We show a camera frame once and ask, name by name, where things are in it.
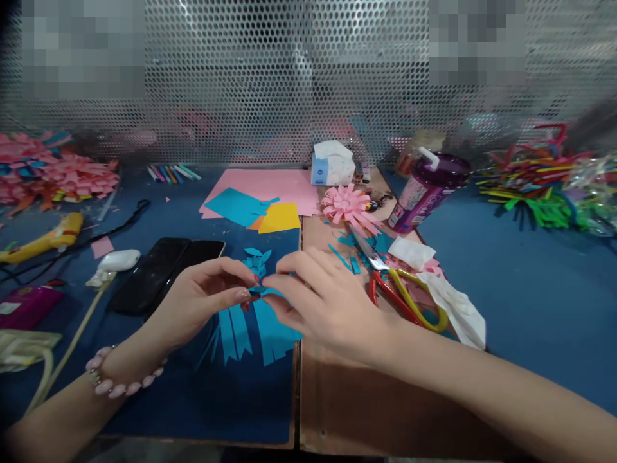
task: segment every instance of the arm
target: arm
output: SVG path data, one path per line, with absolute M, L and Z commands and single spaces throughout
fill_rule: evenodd
M 250 299 L 246 288 L 254 286 L 255 279 L 243 263 L 228 257 L 184 270 L 148 322 L 105 358 L 100 367 L 103 377 L 116 385 L 141 381 L 169 353 L 190 341 L 216 312 L 246 304 Z M 15 423 L 4 437 L 19 462 L 68 462 L 125 400 L 125 396 L 96 395 L 88 375 L 83 374 Z
M 615 417 L 527 370 L 378 310 L 326 253 L 299 251 L 282 258 L 276 270 L 264 286 L 285 299 L 264 300 L 281 323 L 306 337 L 450 397 L 543 460 L 617 460 Z

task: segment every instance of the yellow paper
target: yellow paper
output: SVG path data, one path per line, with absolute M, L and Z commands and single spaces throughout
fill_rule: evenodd
M 272 204 L 265 213 L 259 234 L 300 228 L 296 204 Z

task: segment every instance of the hand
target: hand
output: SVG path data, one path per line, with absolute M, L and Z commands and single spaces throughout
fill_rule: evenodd
M 215 313 L 251 299 L 257 277 L 239 260 L 207 260 L 186 268 L 140 331 L 171 352 L 188 343 Z
M 276 273 L 266 277 L 263 285 L 285 297 L 264 296 L 279 322 L 334 352 L 366 360 L 365 347 L 375 339 L 384 313 L 341 262 L 309 248 L 284 256 L 276 265 Z

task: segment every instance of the metal mesh wall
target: metal mesh wall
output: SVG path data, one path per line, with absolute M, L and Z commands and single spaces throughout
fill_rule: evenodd
M 527 1 L 521 86 L 431 85 L 429 3 L 145 0 L 142 98 L 24 97 L 16 12 L 2 130 L 65 128 L 104 156 L 147 146 L 152 161 L 241 165 L 304 163 L 330 138 L 377 162 L 389 140 L 426 128 L 473 157 L 533 137 L 537 123 L 576 123 L 617 94 L 615 1 Z M 122 135 L 145 129 L 154 144 Z

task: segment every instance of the small bottle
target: small bottle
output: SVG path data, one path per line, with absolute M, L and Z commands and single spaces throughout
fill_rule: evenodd
M 388 219 L 388 225 L 397 233 L 414 230 L 471 177 L 471 166 L 462 158 L 432 153 L 423 147 L 420 152 L 424 156 L 413 165 L 411 177 Z

